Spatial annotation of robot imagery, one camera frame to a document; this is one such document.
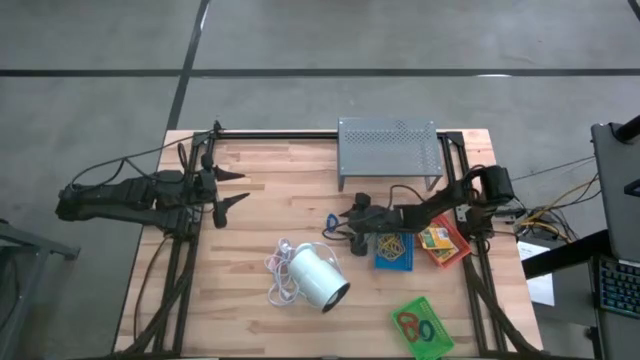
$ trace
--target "blue clip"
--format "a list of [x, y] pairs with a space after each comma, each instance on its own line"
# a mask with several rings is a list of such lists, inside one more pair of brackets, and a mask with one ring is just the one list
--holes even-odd
[[329, 216], [327, 216], [327, 231], [336, 231], [336, 225], [338, 225], [338, 217], [333, 214], [329, 214]]

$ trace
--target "small blue object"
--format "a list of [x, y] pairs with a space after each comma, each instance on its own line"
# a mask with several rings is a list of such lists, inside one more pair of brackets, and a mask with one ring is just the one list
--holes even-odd
[[376, 269], [388, 269], [397, 271], [413, 271], [413, 234], [399, 234], [404, 243], [404, 254], [395, 261], [389, 261], [378, 255], [378, 238], [376, 237], [376, 259], [374, 267]]
[[329, 216], [327, 216], [327, 231], [336, 231], [336, 225], [338, 225], [338, 217], [333, 214], [329, 214]]

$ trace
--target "perforated metal cover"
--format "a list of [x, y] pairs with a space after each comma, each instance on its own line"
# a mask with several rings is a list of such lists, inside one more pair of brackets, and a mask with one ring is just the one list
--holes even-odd
[[441, 176], [442, 159], [433, 121], [338, 119], [341, 176]]

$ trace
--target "white paper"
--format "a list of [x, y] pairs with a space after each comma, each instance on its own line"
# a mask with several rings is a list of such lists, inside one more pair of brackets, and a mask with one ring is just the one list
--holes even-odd
[[[549, 251], [549, 248], [525, 243], [522, 241], [518, 242], [518, 252], [520, 253], [521, 261], [541, 254], [545, 251]], [[527, 286], [529, 286], [529, 296], [531, 296], [531, 301], [549, 306], [555, 305], [553, 297], [552, 274], [547, 274], [527, 280]]]

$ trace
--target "gray concrete floor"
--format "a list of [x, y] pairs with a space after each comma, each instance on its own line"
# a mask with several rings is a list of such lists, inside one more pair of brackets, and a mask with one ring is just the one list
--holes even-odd
[[[0, 3], [2, 69], [180, 69], [198, 0]], [[624, 0], [219, 0], [194, 68], [624, 68], [640, 22]], [[65, 223], [57, 191], [81, 169], [161, 144], [178, 78], [0, 77], [0, 217], [82, 246], [52, 259], [21, 358], [110, 351], [140, 227]], [[512, 177], [592, 154], [589, 126], [640, 112], [636, 77], [191, 79], [179, 129], [333, 128], [338, 116], [420, 116], [488, 128]], [[152, 171], [157, 154], [138, 163]], [[92, 173], [86, 182], [113, 169]], [[595, 173], [589, 164], [514, 183], [527, 205]], [[567, 209], [582, 235], [605, 226], [593, 200]], [[537, 309], [545, 348], [585, 355], [580, 325]], [[579, 319], [571, 318], [579, 324]]]

